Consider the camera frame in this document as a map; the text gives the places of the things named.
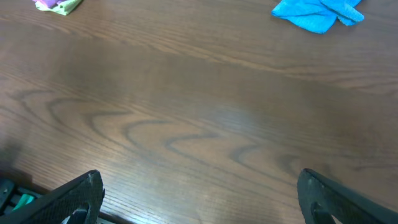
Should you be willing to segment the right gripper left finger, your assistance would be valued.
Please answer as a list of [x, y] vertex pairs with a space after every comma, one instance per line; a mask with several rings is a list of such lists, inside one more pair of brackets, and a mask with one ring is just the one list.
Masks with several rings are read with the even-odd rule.
[[105, 189], [98, 170], [90, 170], [8, 215], [1, 224], [96, 224]]

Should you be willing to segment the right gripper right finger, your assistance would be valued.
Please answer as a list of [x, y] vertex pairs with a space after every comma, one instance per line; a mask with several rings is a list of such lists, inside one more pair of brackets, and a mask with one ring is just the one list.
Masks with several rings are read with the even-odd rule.
[[397, 212], [363, 197], [312, 169], [302, 169], [297, 181], [298, 202], [306, 224], [397, 223]]

